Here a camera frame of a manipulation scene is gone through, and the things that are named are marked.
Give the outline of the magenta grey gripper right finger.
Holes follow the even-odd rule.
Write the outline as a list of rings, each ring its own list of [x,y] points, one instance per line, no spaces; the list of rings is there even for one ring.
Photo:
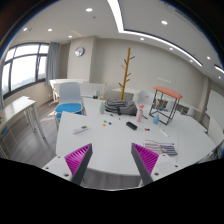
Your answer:
[[[147,185],[152,183],[153,179],[151,177],[151,173],[159,155],[136,143],[133,143],[131,146],[131,154],[134,158],[143,184]]]

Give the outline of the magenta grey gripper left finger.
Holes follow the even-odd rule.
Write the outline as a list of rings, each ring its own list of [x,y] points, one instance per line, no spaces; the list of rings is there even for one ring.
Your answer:
[[[65,156],[65,161],[72,173],[71,181],[80,185],[92,156],[92,144],[87,144]]]

